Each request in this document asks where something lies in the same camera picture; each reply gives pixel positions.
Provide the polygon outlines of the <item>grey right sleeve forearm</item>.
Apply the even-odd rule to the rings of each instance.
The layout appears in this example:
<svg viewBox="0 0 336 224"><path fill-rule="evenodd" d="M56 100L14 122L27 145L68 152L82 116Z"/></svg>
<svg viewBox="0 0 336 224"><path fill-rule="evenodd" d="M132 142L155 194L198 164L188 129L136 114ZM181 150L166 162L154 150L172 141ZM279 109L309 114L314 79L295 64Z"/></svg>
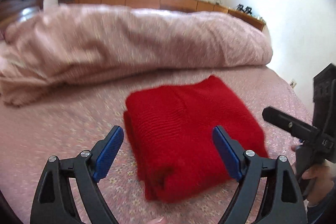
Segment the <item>grey right sleeve forearm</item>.
<svg viewBox="0 0 336 224"><path fill-rule="evenodd" d="M307 207L307 223L335 223L335 186L317 204Z"/></svg>

